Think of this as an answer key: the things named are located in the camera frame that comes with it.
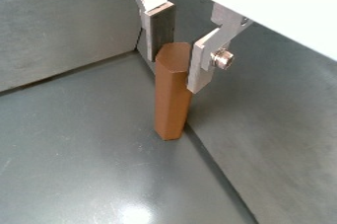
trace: gray floor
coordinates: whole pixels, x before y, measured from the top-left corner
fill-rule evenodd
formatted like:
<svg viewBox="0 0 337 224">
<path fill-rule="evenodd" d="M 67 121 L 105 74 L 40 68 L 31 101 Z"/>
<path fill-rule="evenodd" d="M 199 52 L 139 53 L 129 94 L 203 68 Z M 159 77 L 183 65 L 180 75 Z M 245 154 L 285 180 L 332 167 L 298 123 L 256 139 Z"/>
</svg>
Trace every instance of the gray floor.
<svg viewBox="0 0 337 224">
<path fill-rule="evenodd" d="M 0 223 L 256 223 L 191 128 L 153 131 L 129 53 L 0 97 Z"/>
</svg>

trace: metal plate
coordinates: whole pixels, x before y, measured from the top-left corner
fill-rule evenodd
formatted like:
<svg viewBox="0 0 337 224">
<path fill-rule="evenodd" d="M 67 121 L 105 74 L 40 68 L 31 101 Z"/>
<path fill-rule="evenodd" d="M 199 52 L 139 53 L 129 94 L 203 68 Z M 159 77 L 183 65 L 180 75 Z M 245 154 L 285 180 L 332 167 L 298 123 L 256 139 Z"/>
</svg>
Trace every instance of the metal plate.
<svg viewBox="0 0 337 224">
<path fill-rule="evenodd" d="M 256 223 L 189 129 L 153 130 L 136 53 L 0 97 L 0 223 Z"/>
<path fill-rule="evenodd" d="M 337 223 L 337 63 L 253 25 L 189 124 L 261 224 Z"/>
<path fill-rule="evenodd" d="M 0 0 L 0 91 L 133 50 L 135 0 Z"/>
</svg>

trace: metal wall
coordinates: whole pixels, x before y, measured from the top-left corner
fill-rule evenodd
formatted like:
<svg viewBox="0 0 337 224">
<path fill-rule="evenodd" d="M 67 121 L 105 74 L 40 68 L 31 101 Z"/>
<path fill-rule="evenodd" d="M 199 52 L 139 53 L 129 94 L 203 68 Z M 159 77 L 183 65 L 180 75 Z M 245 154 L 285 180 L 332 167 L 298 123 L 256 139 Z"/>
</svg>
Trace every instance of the metal wall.
<svg viewBox="0 0 337 224">
<path fill-rule="evenodd" d="M 133 50 L 135 0 L 0 0 L 0 91 Z"/>
</svg>

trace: wooden block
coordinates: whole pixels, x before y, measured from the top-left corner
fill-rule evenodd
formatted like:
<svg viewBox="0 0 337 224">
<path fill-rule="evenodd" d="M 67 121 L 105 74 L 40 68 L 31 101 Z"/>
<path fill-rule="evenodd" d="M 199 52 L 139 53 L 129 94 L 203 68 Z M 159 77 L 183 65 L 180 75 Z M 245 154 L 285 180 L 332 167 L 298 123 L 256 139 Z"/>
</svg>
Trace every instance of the wooden block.
<svg viewBox="0 0 337 224">
<path fill-rule="evenodd" d="M 168 43 L 156 57 L 156 122 L 164 140 L 181 137 L 192 93 L 187 89 L 191 45 Z"/>
</svg>

